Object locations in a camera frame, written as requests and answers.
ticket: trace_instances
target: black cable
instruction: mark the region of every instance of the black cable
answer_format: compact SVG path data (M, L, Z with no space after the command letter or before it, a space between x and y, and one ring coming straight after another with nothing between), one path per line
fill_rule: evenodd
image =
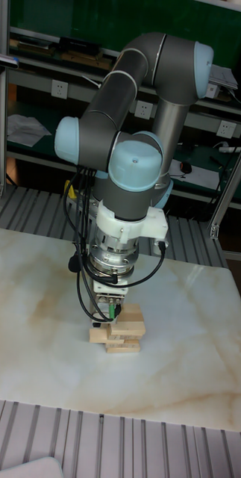
M151 277L153 277L155 275L155 273L161 268L162 264L163 264L163 261L164 261L164 258L165 258L165 252L166 252L166 245L164 242L160 241L158 243L158 247L160 249L160 252L161 252L161 256L160 256L160 260L157 264L157 266L152 270L152 272L150 274L148 274L146 277L143 277L142 279L140 279L139 281L135 281L135 282L132 282L131 284L127 284L127 285L114 285L112 283L109 283L109 282L106 282L105 278L104 279L100 279L99 277L96 277L95 274L93 274L90 269L88 268L87 264L84 265L84 268L87 272L87 274L94 280L96 280L97 282L100 282L101 284L103 285L107 285L108 287L112 287L114 289L123 289L123 288L129 288L129 287L134 287L135 285L139 285L139 284L142 284L143 282L146 282L148 281Z
M63 211L64 211L64 214L65 214L65 217L69 223L69 225L71 226L71 228L75 231L75 225L74 223L72 222L70 216L69 216L69 212L67 210L67 197L68 197L68 194L69 194L69 190L70 190L70 187L72 186L72 184L74 183L74 181L76 180L77 176L80 174L81 172L81 168L79 167L76 171L76 173L74 174L74 176L72 177L71 181L69 182L67 188L65 189L65 193L63 195Z
M15 181L13 181L13 179L6 173L6 179L8 179L8 181L13 185L13 186L16 186L17 187L17 184L15 183Z
M82 296L81 296L81 290L80 290L80 271L78 272L78 275L77 275L77 278L76 278L76 288L77 288L77 292L78 292L78 300L79 300L79 303L82 307L82 309L84 310L84 313L87 314L87 316L93 320L96 318L94 316L91 315L91 313L87 310L87 307L85 306L84 302L83 302L83 299L82 299Z
M106 317L106 315L104 315L103 312L101 311L101 309L99 308L97 302L95 301L95 299L92 295L92 292L90 290L90 286L87 283L87 277L84 273L84 264L83 264L83 258L82 258L82 255L81 255L81 244L80 244L80 239L79 239L79 234L78 234L79 217L80 217L79 201L80 201L81 187L82 187L83 180L84 180L84 174L85 174L85 170L83 171L83 174L82 174L82 177L81 177L81 180L80 180L80 184L79 184L79 187L78 187L78 198L77 198L77 201L76 201L75 244L76 244L76 248L77 248L77 252L78 252L78 261L79 261L79 265L80 265L80 268L81 268L81 274L82 274L82 278L83 278L83 281L84 281L84 286L87 289L88 296L89 296L92 304L94 305L96 311L102 317L102 319L95 318L95 320L97 322L102 322L102 323L103 322L112 322L113 319L109 319L108 317Z

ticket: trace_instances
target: white marble surface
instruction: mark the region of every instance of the white marble surface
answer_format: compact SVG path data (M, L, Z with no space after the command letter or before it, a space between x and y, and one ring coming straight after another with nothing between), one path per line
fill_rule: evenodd
M88 343L70 243L0 229L0 398L241 431L241 300L228 270L166 260L128 294L138 354ZM140 257L143 276L156 258Z

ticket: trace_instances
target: wooden block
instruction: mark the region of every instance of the wooden block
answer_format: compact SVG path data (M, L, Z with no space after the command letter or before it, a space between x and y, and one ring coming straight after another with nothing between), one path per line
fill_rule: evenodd
M106 348L109 347L121 347L123 349L128 349L128 348L134 348L134 347L139 347L140 343L137 340L128 340L128 341L123 341L123 344L105 344Z
M125 353L125 352L139 352L139 341L125 341L122 345L105 345L107 353Z
M128 341L128 340L138 340L140 341L143 338L143 335L134 335L130 333L129 335L111 335L110 329L108 329L108 340L109 341Z
M124 304L117 322L144 322L139 304Z
M101 326L96 329L90 329L90 343L91 344L123 344L124 339L122 340L108 340L107 338L107 329L108 325L106 323L102 323Z
M143 314L139 304L124 304L117 323L110 325L109 338L138 338L145 334Z
M111 336L129 336L129 337L141 337L145 334L145 324L144 322L117 322L110 325L110 334Z

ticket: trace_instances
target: metal rail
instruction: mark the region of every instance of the metal rail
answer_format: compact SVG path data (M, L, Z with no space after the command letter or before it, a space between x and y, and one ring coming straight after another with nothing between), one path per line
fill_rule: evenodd
M214 267L227 267L218 241L212 241L206 223L169 217L166 257ZM90 222L90 234L95 226ZM75 233L63 213L60 194L7 186L0 199L0 228L73 241ZM151 241L140 239L140 253L153 255Z
M45 456L64 478L241 478L241 433L0 400L0 470Z

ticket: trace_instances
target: wall outlet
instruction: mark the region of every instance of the wall outlet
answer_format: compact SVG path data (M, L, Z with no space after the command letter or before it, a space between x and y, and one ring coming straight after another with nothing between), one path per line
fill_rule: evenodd
M143 118L145 120L149 120L151 116L152 108L153 108L152 103L145 103L138 100L134 116L137 118Z
M67 99L68 83L65 83L65 81L52 80L51 96Z
M230 121L221 121L216 136L232 137L237 123Z

